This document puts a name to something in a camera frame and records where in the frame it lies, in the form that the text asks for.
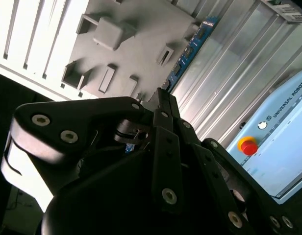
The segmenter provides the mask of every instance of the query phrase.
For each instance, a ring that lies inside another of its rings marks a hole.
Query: rectangular slot
[[[4,55],[3,55],[4,59],[7,59],[7,57],[8,57],[8,51],[9,51],[10,41],[11,41],[11,38],[12,38],[13,29],[14,29],[14,24],[15,24],[15,19],[16,19],[16,15],[17,15],[18,5],[19,5],[19,0],[14,0],[12,15],[11,15],[11,18],[10,18],[10,23],[9,23],[8,33],[7,33],[7,39],[6,39],[6,44],[5,44],[5,50],[4,50]]]
[[[74,73],[75,65],[76,61],[73,61],[65,67],[62,82],[77,88],[80,81],[80,76]]]
[[[126,83],[125,89],[124,89],[124,95],[132,96],[132,93],[135,90],[137,84],[138,84],[138,78],[133,75],[130,76],[128,82]]]
[[[42,0],[35,0],[31,4],[26,1],[19,2],[8,50],[8,60],[16,67],[21,68],[24,62],[26,63],[27,49],[30,38],[34,34],[34,23],[37,22],[39,5],[42,8],[42,3]]]
[[[48,74],[46,67],[67,6],[66,0],[44,1],[38,23],[35,25],[29,56],[26,55],[27,70],[30,73],[36,73],[37,76]]]
[[[54,41],[55,43],[53,45],[53,49],[51,50],[49,62],[48,64],[45,64],[45,67],[43,68],[44,73],[52,78],[60,77],[62,75],[62,70],[60,68],[64,68],[68,61],[77,60],[81,57],[84,57],[80,56],[70,59],[77,38],[76,28],[80,20],[79,16],[81,16],[85,11],[89,1],[78,0],[66,2],[68,3],[68,7],[66,8],[66,11],[64,11],[63,20],[61,22],[58,35],[56,36],[56,40]]]
[[[98,25],[100,20],[100,15],[96,14],[82,14],[77,27],[77,34],[87,33],[92,25]]]
[[[31,37],[30,37],[30,40],[29,40],[27,52],[26,52],[26,55],[25,55],[25,62],[24,62],[24,69],[25,70],[28,68],[28,58],[29,58],[29,55],[30,55],[30,51],[31,51],[32,42],[33,42],[33,39],[34,39],[34,36],[35,36],[35,32],[37,30],[38,22],[40,20],[43,5],[44,5],[44,0],[40,0],[38,10],[37,10],[37,14],[36,14],[36,17],[35,17],[35,20],[34,20],[34,23],[33,23],[33,29],[32,29]]]
[[[52,56],[52,53],[53,53],[53,50],[54,50],[54,47],[55,47],[55,42],[57,40],[57,37],[58,37],[58,34],[59,34],[59,30],[60,30],[60,28],[61,28],[61,26],[63,24],[64,17],[67,14],[68,7],[69,7],[68,1],[65,0],[63,8],[60,11],[59,21],[57,22],[57,25],[56,25],[57,29],[55,31],[55,34],[52,36],[52,45],[50,45],[50,51],[48,52],[49,55],[48,55],[48,59],[46,61],[43,73],[47,72],[47,69],[48,69],[48,66],[49,66],[49,63],[50,63],[50,59],[51,59],[51,56]]]
[[[172,56],[174,50],[167,45],[163,48],[161,51],[158,59],[156,60],[157,64],[160,66],[165,66],[167,62],[169,61],[170,57]]]
[[[14,0],[0,1],[0,59],[4,55]]]
[[[113,75],[115,73],[115,69],[112,65],[106,66],[106,69],[103,74],[103,79],[101,82],[101,85],[99,87],[99,91],[105,93],[107,91],[108,86],[110,85],[110,82],[113,78]]]

